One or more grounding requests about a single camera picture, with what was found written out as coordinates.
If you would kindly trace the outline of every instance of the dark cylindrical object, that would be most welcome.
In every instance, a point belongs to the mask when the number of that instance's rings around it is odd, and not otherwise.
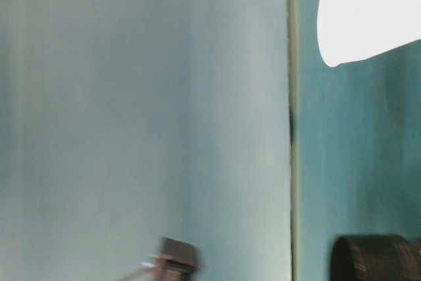
[[[421,247],[396,236],[342,236],[330,259],[330,281],[421,281]]]

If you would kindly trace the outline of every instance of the white wall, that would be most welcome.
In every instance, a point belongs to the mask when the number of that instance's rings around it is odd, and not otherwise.
[[[290,280],[286,0],[192,0],[191,12],[200,280]]]

